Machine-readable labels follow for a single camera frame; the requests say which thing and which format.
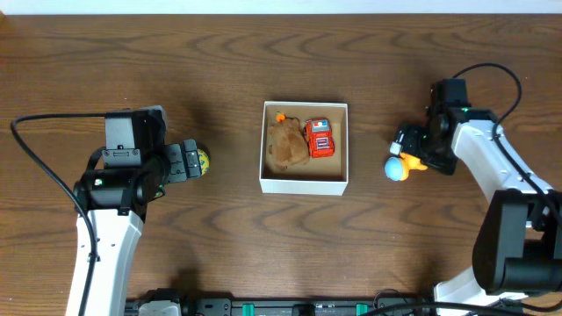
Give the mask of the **yellow ball with blue letters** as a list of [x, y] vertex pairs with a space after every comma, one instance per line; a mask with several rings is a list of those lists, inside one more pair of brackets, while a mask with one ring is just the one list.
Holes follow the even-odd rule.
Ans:
[[202, 150], [198, 150], [198, 165], [201, 169], [201, 175], [205, 175], [210, 167], [210, 158], [208, 154]]

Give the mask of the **orange duck toy blue cap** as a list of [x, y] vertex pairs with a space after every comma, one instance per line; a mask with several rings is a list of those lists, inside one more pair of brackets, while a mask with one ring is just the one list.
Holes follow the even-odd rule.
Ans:
[[427, 170], [429, 167], [422, 163], [420, 158], [413, 155], [400, 153], [390, 157], [384, 166], [385, 175], [395, 181], [405, 181], [411, 170]]

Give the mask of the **red toy truck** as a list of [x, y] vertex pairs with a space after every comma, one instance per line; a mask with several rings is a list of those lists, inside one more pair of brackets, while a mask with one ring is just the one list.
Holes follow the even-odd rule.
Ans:
[[330, 122], [327, 118], [309, 119], [304, 127], [309, 155], [313, 159], [330, 157], [335, 152], [335, 143]]

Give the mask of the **brown plush bear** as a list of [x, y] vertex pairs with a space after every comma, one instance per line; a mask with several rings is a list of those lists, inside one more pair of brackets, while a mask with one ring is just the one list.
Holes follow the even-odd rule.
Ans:
[[271, 144], [268, 151], [277, 169], [285, 170], [291, 166], [308, 163], [308, 145], [297, 118], [288, 118], [278, 112], [276, 122], [269, 127], [269, 136]]

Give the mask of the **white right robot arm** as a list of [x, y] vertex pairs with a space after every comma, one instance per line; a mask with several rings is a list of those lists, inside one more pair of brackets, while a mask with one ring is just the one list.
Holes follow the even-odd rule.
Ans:
[[488, 311], [561, 290], [561, 194], [528, 168], [495, 115], [431, 110], [425, 126], [399, 127], [390, 152], [385, 173], [394, 181], [415, 169], [451, 175], [463, 162], [488, 202], [471, 267], [433, 289], [437, 314]]

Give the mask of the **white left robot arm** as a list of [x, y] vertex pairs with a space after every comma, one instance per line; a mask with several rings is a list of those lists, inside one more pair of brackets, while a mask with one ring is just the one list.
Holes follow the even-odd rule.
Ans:
[[130, 269], [148, 204], [165, 187], [201, 177], [205, 152], [193, 139], [153, 148], [95, 151], [74, 193], [79, 202], [77, 252], [67, 315], [122, 315]]

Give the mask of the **white cardboard box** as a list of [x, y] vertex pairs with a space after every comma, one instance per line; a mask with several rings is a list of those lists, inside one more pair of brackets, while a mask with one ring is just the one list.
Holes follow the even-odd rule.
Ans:
[[348, 106], [266, 101], [262, 192], [341, 196], [349, 183]]

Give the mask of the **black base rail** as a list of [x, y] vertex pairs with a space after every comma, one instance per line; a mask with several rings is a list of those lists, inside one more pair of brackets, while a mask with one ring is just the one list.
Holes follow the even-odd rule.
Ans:
[[383, 291], [372, 299], [302, 298], [238, 299], [230, 296], [190, 297], [175, 289], [159, 288], [127, 300], [124, 314], [183, 316], [336, 316], [364, 315], [379, 308], [421, 300], [397, 291]]

